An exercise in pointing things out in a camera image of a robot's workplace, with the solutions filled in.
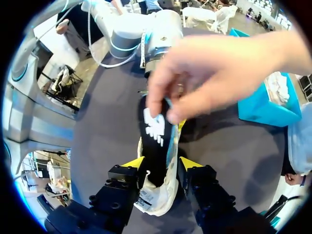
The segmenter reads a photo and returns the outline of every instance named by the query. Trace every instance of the table surface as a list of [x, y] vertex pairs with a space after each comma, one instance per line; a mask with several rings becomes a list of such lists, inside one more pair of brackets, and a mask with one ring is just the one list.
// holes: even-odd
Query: table surface
[[[185, 35], [208, 31], [183, 29]], [[104, 63], [117, 63], [110, 55]], [[138, 91], [146, 89], [139, 61], [99, 67], [83, 99], [75, 126], [71, 157], [74, 200], [88, 206], [115, 164], [137, 157]], [[183, 127], [179, 155], [210, 164], [224, 189], [236, 196], [236, 208], [267, 209], [277, 188], [285, 139], [283, 129], [238, 119], [237, 105], [189, 120]], [[124, 233], [201, 233], [181, 189], [167, 214], [156, 217], [133, 208]]]

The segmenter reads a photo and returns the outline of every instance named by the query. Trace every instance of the teal container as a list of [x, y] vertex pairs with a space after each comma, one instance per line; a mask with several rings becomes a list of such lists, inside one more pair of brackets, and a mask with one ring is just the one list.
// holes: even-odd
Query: teal container
[[[249, 35], [236, 30], [230, 31], [230, 36], [249, 37]], [[238, 104], [238, 117], [241, 120], [285, 127], [301, 120], [300, 104], [288, 73], [281, 73], [287, 79], [288, 94], [290, 96], [285, 107], [270, 102], [269, 94], [264, 83], [248, 98], [240, 100]]]

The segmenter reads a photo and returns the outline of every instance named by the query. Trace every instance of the white shirt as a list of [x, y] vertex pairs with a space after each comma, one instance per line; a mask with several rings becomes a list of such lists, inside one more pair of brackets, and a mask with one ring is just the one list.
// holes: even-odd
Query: white shirt
[[160, 10], [160, 6], [157, 0], [145, 0], [147, 10]]
[[312, 170], [312, 103], [301, 107], [302, 120], [288, 126], [289, 162], [296, 173]]

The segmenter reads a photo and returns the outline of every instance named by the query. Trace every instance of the shoe insole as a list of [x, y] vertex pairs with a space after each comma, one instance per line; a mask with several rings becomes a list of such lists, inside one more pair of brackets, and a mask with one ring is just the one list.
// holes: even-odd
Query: shoe insole
[[156, 118], [152, 118], [145, 103], [146, 96], [143, 96], [138, 105], [138, 121], [143, 148], [142, 156], [146, 158], [147, 170], [151, 172], [148, 175], [149, 181], [159, 187], [166, 177], [167, 153], [173, 129], [172, 124], [166, 119], [170, 105], [164, 99], [161, 113]]

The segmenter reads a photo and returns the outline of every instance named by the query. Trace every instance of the sticker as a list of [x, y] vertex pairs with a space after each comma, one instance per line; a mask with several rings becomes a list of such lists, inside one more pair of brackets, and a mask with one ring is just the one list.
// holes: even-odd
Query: sticker
[[141, 197], [138, 198], [136, 205], [139, 205], [140, 207], [144, 208], [146, 211], [149, 210], [149, 208], [152, 206], [151, 203], [145, 201]]

